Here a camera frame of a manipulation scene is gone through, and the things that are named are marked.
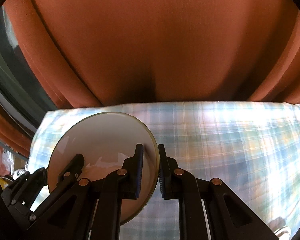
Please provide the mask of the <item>plaid pastel tablecloth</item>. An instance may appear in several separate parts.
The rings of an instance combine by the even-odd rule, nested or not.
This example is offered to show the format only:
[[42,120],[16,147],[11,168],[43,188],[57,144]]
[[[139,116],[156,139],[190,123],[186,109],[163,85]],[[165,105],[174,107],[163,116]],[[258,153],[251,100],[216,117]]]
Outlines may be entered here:
[[31,145],[29,171],[47,167],[61,136],[100,112],[141,120],[167,155],[198,178],[220,178],[273,230],[300,228],[300,105],[167,102],[48,112]]

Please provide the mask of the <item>orange curtain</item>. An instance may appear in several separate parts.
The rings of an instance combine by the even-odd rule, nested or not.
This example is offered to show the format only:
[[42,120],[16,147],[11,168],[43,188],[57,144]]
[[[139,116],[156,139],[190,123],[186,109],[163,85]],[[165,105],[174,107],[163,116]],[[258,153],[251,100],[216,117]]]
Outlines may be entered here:
[[0,56],[44,112],[300,104],[300,0],[0,0]]

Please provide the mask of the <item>white round plate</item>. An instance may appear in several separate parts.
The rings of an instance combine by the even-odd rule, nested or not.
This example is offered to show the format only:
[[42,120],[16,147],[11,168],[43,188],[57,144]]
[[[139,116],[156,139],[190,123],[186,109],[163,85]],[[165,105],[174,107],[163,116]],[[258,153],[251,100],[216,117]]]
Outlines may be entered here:
[[132,157],[137,144],[144,148],[140,196],[123,200],[121,223],[132,220],[150,200],[158,181],[159,150],[153,134],[139,119],[119,112],[104,112],[86,117],[69,128],[53,149],[47,171],[52,192],[58,176],[71,159],[82,154],[84,166],[79,178],[103,179]]

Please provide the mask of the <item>dark glass window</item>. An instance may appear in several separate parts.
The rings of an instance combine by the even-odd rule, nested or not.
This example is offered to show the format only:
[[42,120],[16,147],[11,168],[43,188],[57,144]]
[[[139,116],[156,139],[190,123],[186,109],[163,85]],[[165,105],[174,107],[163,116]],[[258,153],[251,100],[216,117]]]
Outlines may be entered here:
[[57,109],[29,67],[4,7],[0,8],[0,105],[31,137],[46,113]]

